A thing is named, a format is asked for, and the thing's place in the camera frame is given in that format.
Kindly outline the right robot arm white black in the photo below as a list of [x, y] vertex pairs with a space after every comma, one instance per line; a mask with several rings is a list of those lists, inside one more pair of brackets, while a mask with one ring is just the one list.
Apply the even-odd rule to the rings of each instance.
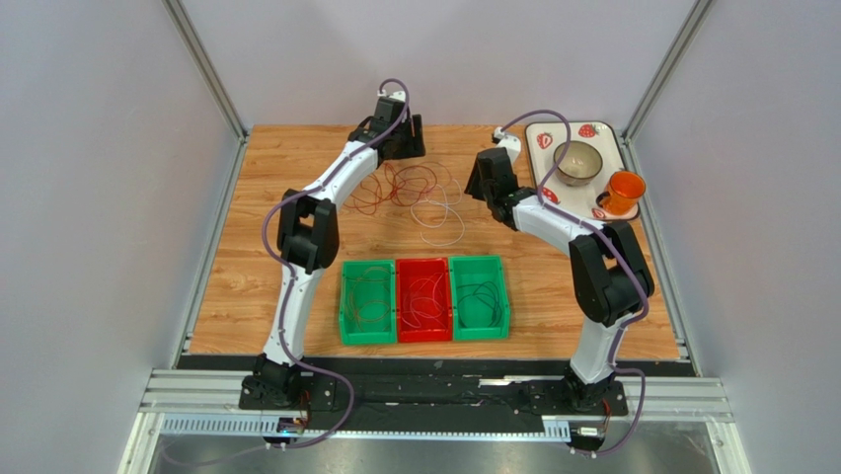
[[465, 192], [483, 201], [494, 220], [569, 257], [584, 322], [560, 400], [573, 412], [600, 407], [615, 379], [625, 331], [645, 317], [654, 290], [633, 228], [580, 217], [547, 201], [542, 192], [520, 186], [502, 147], [478, 153]]

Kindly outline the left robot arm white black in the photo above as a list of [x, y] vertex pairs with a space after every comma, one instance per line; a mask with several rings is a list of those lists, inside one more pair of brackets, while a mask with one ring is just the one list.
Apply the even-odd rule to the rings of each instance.
[[326, 171], [303, 190], [288, 190], [268, 213], [278, 219], [277, 240], [267, 250], [283, 266], [281, 293], [267, 342], [242, 382], [241, 408], [285, 410], [300, 403], [306, 326], [339, 252], [339, 209], [383, 162], [424, 153], [421, 117], [411, 114], [407, 94], [383, 93]]

